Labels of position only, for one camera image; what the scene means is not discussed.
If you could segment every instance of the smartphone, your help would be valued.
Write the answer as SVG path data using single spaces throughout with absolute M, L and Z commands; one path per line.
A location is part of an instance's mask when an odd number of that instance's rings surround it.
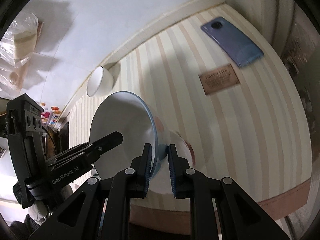
M 263 56 L 262 50 L 247 35 L 223 17 L 202 25 L 201 29 L 218 43 L 238 67 L 244 67 Z

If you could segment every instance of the table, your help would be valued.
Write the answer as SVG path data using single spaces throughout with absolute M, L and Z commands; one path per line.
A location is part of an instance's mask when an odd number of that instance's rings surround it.
M 264 57 L 239 69 L 200 26 L 222 16 L 251 38 Z M 231 64 L 239 84 L 205 95 L 199 75 Z M 140 96 L 178 131 L 206 176 L 232 177 L 274 219 L 303 206 L 311 177 L 307 119 L 292 79 L 263 36 L 226 4 L 155 35 L 113 69 L 113 92 Z M 70 113 L 70 146 L 89 140 L 93 114 L 104 98 L 83 96 Z M 189 201 L 149 190 L 134 199 L 130 221 L 188 234 Z

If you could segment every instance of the phone camera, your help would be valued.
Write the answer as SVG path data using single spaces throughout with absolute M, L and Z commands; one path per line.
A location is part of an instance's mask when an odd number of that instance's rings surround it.
M 211 25 L 211 27 L 214 28 L 214 29 L 220 29 L 222 27 L 222 23 L 221 22 L 214 22 Z

